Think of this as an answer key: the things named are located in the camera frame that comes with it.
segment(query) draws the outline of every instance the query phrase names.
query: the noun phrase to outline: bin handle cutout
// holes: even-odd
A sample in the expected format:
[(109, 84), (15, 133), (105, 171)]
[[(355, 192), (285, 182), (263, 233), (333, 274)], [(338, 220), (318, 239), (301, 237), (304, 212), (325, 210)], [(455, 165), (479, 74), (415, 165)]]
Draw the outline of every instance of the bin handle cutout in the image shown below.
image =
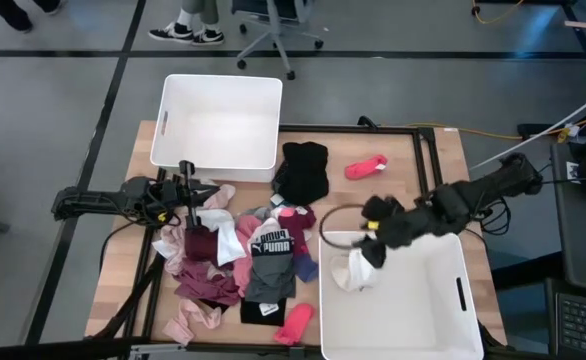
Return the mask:
[(462, 307), (462, 311), (466, 311), (466, 300), (464, 299), (464, 290), (462, 289), (462, 278), (455, 279), (455, 283), (457, 284), (457, 294), (460, 297), (460, 306)]
[(169, 121), (169, 112), (164, 110), (164, 117), (162, 118), (162, 129), (160, 130), (160, 134), (164, 135), (166, 131), (166, 123)]

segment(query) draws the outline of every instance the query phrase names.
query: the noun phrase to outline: person's leg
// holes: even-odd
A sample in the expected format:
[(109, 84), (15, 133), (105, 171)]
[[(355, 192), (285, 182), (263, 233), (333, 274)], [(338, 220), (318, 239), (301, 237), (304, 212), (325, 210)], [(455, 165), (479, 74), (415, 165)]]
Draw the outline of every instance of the person's leg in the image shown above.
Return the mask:
[(183, 44), (190, 44), (193, 41), (193, 27), (191, 22), (193, 16), (204, 8), (205, 0), (182, 0), (182, 8), (177, 21), (170, 23), (164, 29), (153, 29), (149, 36), (155, 40), (176, 41)]
[(33, 29), (29, 16), (14, 0), (0, 0), (0, 16), (17, 31), (27, 33)]
[(57, 14), (62, 6), (66, 3), (66, 0), (33, 0), (46, 14), (55, 15)]
[(204, 0), (204, 9), (200, 13), (204, 29), (195, 34), (193, 45), (220, 45), (224, 42), (224, 34), (220, 31), (220, 15), (217, 11), (217, 0)]

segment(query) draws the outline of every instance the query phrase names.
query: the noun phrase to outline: pile of clothes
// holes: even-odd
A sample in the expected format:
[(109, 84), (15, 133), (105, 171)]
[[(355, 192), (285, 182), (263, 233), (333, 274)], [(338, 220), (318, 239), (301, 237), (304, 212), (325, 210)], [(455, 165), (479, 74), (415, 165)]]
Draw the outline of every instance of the pile of clothes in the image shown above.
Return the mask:
[[(313, 308), (298, 305), (286, 320), (288, 326), (284, 314), (287, 298), (296, 295), (295, 277), (304, 282), (318, 277), (318, 264), (306, 241), (317, 220), (309, 205), (329, 191), (328, 150), (307, 142), (286, 143), (283, 152), (270, 205), (233, 216), (225, 208), (235, 188), (222, 185), (197, 209), (201, 227), (187, 231), (188, 210), (182, 208), (153, 243), (166, 258), (165, 271), (180, 283), (175, 290), (182, 299), (179, 314), (164, 328), (176, 341), (186, 345), (194, 336), (188, 328), (189, 314), (213, 329), (222, 314), (238, 303), (243, 323), (284, 326), (275, 339), (287, 344), (299, 341)], [(193, 300), (215, 310), (207, 313)]]

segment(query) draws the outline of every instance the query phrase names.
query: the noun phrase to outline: white plastic bin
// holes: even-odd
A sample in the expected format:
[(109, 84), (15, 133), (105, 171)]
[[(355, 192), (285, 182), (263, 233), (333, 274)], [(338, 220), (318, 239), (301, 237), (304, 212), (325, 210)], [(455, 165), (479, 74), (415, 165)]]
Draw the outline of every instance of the white plastic bin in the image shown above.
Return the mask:
[(269, 182), (275, 171), (282, 82), (246, 76), (169, 75), (151, 163), (195, 178)]
[[(360, 232), (326, 232), (348, 243)], [(480, 360), (484, 357), (462, 246), (457, 236), (425, 235), (387, 249), (372, 288), (346, 292), (330, 259), (344, 250), (320, 241), (322, 354), (329, 360)]]

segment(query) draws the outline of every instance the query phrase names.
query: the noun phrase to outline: chair base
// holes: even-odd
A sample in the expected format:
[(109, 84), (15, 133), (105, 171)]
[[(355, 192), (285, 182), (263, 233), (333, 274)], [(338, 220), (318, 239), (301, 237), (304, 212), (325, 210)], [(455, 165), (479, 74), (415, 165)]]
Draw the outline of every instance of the chair base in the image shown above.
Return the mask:
[(324, 46), (324, 41), (322, 41), (322, 39), (319, 36), (304, 31), (304, 29), (301, 29), (299, 25), (295, 25), (286, 21), (280, 22), (280, 27), (277, 28), (277, 31), (273, 31), (272, 24), (270, 24), (269, 22), (260, 21), (259, 19), (260, 18), (257, 18), (257, 20), (245, 19), (242, 21), (242, 24), (240, 24), (240, 33), (242, 34), (246, 34), (248, 32), (248, 29), (246, 27), (247, 23), (261, 27), (266, 27), (269, 29), (269, 31), (265, 32), (264, 34), (260, 35), (257, 39), (253, 40), (253, 42), (249, 46), (247, 46), (244, 50), (242, 50), (242, 52), (240, 52), (237, 55), (237, 67), (242, 70), (245, 69), (246, 61), (244, 61), (244, 58), (246, 58), (249, 54), (255, 51), (263, 41), (271, 39), (273, 41), (273, 46), (280, 53), (280, 57), (282, 58), (284, 68), (286, 68), (286, 78), (288, 80), (295, 80), (295, 71), (291, 69), (291, 64), (289, 63), (289, 58), (286, 55), (286, 50), (284, 49), (284, 45), (282, 44), (281, 36), (291, 34), (314, 39), (314, 46), (316, 50), (320, 50)]

